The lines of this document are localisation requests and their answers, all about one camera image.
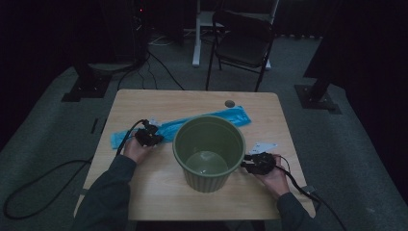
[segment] hand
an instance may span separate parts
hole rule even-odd
[[[152,149],[153,146],[141,146],[135,138],[135,133],[132,133],[132,137],[125,143],[125,151],[123,155],[129,157],[136,162],[136,164],[140,165]]]
[[[283,168],[281,166],[280,155],[273,155],[273,157],[276,160],[276,165]],[[262,183],[264,183],[264,185],[267,187],[270,193],[272,193],[272,196],[275,199],[278,199],[281,195],[290,192],[285,172],[283,172],[281,169],[277,167],[275,167],[270,173],[266,175],[255,174],[255,176]]]

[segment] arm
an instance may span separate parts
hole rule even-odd
[[[135,138],[126,142],[124,155],[114,158],[109,169],[90,187],[71,230],[125,230],[130,198],[129,182],[152,147]]]
[[[281,158],[275,155],[276,165],[281,166]],[[290,192],[285,173],[279,168],[274,168],[267,175],[255,175],[272,196],[277,200],[277,208],[282,218],[283,230],[321,230],[318,223],[313,220],[300,202]]]

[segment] blue plastic bag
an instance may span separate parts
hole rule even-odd
[[[244,126],[245,124],[248,124],[251,122],[251,119],[248,117],[248,115],[246,114],[242,106],[236,106],[234,108],[217,111],[213,113],[208,113],[208,114],[203,114],[203,115],[223,117],[238,127]],[[185,117],[185,118],[180,118],[180,119],[176,119],[170,122],[163,123],[162,126],[159,127],[159,131],[157,132],[157,134],[165,137],[163,139],[163,142],[173,141],[179,128],[186,121],[194,117],[195,116]],[[122,132],[116,132],[116,133],[111,134],[112,149],[117,149],[120,146],[120,143],[123,141],[123,138],[126,136],[126,133],[127,131],[122,131]]]

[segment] white desk frame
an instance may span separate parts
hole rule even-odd
[[[272,9],[270,14],[259,14],[260,17],[268,17],[270,23],[273,23],[275,18],[276,9],[278,7],[279,0],[273,1]],[[212,26],[212,12],[202,12],[201,11],[201,0],[197,0],[197,14],[195,18],[195,45],[194,45],[194,54],[192,55],[192,66],[200,66],[200,55],[201,55],[201,26]],[[270,70],[270,62],[268,60],[267,70]]]

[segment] dark background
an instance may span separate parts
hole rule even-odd
[[[149,15],[149,23],[182,45],[180,32],[194,27],[195,1],[155,1],[150,3],[157,13]],[[115,8],[107,7],[112,4],[108,0],[0,2],[0,148],[54,78],[72,66],[77,56],[86,63],[135,59],[129,1],[114,2]],[[204,2],[203,10],[211,10],[218,3]],[[252,10],[241,5],[244,2],[235,1],[231,7]],[[251,4],[262,6],[267,1]],[[280,36],[324,37],[305,76],[344,88],[405,200],[407,10],[407,3],[397,0],[281,0],[275,19]],[[121,19],[112,20],[109,14],[120,15]],[[166,18],[173,21],[164,24]]]

